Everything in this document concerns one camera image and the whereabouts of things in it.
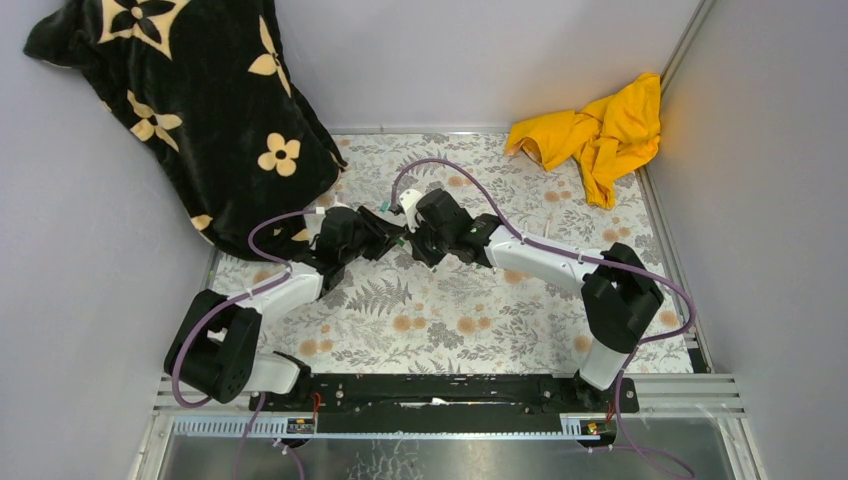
white wall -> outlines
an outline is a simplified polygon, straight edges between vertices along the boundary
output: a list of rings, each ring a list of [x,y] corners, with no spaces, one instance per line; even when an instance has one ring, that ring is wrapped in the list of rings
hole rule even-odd
[[[62,2],[0,7],[0,478],[120,479],[210,250],[76,72],[24,57]]]
[[[848,3],[720,1],[650,164],[769,477],[848,461]]]
[[[277,0],[331,129],[506,129],[660,73],[697,0]]]

yellow cloth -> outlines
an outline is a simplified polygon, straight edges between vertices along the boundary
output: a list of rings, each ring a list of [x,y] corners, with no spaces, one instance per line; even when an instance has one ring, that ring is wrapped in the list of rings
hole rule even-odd
[[[573,156],[589,204],[615,206],[613,182],[651,161],[660,143],[660,77],[643,73],[623,90],[574,110],[512,127],[506,154],[523,150],[545,171]]]

black blanket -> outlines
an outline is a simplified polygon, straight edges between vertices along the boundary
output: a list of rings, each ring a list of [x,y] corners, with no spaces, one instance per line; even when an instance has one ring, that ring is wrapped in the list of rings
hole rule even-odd
[[[346,165],[291,83],[279,38],[273,0],[70,0],[24,51],[82,72],[156,154],[195,228],[254,260],[253,227],[303,209]],[[283,257],[307,240],[302,218],[256,237]]]

floral mat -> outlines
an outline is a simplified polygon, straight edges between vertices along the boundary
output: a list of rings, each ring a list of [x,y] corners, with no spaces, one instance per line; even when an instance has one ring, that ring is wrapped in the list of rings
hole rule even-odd
[[[349,135],[335,137],[351,168],[318,199],[365,205],[389,200],[398,171],[420,158],[447,158],[472,172],[519,228],[583,248],[632,246],[663,273],[658,243],[635,174],[616,182],[617,205],[586,204],[577,165],[544,172],[523,156],[503,156],[506,135]],[[445,188],[472,216],[490,211],[464,177],[421,166],[402,188]],[[400,223],[397,217],[385,218]],[[320,219],[310,218],[316,232]],[[279,271],[222,255],[214,289],[243,291]],[[680,319],[666,296],[648,334]],[[573,373],[592,344],[579,297],[519,272],[468,266],[448,256],[434,270],[395,248],[379,262],[358,260],[334,291],[285,318],[264,318],[260,350],[292,354],[316,372]],[[684,373],[692,366],[681,337],[642,347],[632,372]]]

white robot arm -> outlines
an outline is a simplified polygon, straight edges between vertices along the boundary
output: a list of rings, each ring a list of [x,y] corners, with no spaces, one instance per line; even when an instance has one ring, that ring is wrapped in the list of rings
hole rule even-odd
[[[200,345],[193,345],[186,356],[181,380],[221,403],[241,391],[289,393],[302,375],[302,364],[282,354],[256,354],[262,316],[279,318],[319,299],[338,284],[347,263],[359,257],[379,260],[401,237],[409,242],[413,258],[430,267],[453,254],[465,263],[527,273],[581,295],[595,337],[575,375],[577,395],[585,396],[586,403],[595,402],[594,397],[610,388],[662,304],[663,296],[652,280],[533,247],[511,234],[498,217],[484,214],[472,219],[444,190],[426,195],[408,190],[400,203],[393,212],[406,216],[404,226],[386,222],[363,207],[327,210],[314,250],[295,258],[291,277],[265,293],[251,295],[229,313],[224,310],[209,330],[226,329],[226,335],[198,338]],[[581,258],[606,258],[643,268],[626,245],[616,243],[607,251],[579,250],[541,237],[527,238],[579,252]],[[279,283],[287,273],[253,288],[261,291],[260,287]],[[176,352],[197,318],[225,299],[208,290],[195,298],[166,358],[167,373],[172,372]]]

